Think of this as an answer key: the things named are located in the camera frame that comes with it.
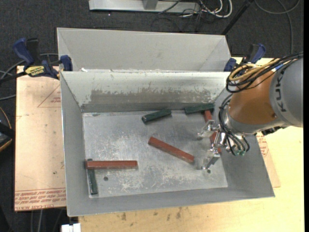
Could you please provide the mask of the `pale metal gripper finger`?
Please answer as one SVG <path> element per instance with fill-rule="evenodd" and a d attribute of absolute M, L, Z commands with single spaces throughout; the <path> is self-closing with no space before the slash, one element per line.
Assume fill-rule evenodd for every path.
<path fill-rule="evenodd" d="M 206 151 L 205 156 L 203 157 L 203 162 L 201 169 L 208 170 L 212 165 L 214 165 L 217 160 L 220 158 L 220 152 L 218 149 L 210 149 Z"/>
<path fill-rule="evenodd" d="M 214 120 L 209 120 L 206 125 L 197 133 L 197 139 L 202 140 L 204 138 L 210 138 L 214 133 Z"/>

